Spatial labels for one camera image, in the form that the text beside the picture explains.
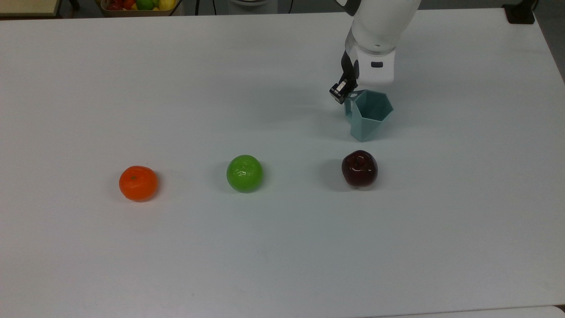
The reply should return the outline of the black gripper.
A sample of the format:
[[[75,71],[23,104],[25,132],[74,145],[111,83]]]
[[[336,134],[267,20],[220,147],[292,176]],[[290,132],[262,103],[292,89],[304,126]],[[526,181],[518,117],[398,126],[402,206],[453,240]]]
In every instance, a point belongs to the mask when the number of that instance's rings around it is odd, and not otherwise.
[[[331,96],[339,104],[343,104],[345,99],[357,88],[357,79],[359,77],[358,60],[355,58],[352,60],[347,52],[343,53],[341,67],[343,74],[340,81],[329,89]]]

